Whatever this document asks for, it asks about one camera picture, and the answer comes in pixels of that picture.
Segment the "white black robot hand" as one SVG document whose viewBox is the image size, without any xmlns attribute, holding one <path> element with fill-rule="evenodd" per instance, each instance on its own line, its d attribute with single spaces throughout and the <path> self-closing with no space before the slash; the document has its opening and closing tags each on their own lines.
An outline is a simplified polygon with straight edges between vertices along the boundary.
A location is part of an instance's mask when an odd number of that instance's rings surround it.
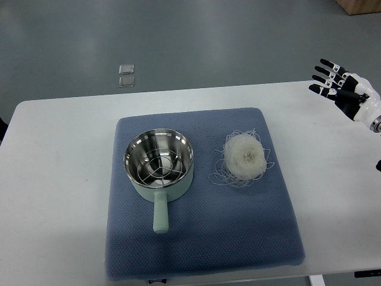
<svg viewBox="0 0 381 286">
<path fill-rule="evenodd" d="M 329 60 L 321 59 L 315 70 L 324 75 L 313 75 L 315 83 L 309 90 L 332 100 L 352 121 L 362 122 L 375 131 L 380 123 L 380 95 L 365 78 L 347 71 Z"/>
</svg>

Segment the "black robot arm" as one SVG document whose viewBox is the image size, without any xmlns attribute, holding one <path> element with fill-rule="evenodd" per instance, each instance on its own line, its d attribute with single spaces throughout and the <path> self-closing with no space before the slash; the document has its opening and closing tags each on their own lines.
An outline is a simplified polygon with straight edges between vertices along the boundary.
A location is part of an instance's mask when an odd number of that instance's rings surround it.
<svg viewBox="0 0 381 286">
<path fill-rule="evenodd" d="M 378 116 L 372 121 L 370 130 L 374 133 L 381 133 L 381 116 Z"/>
</svg>

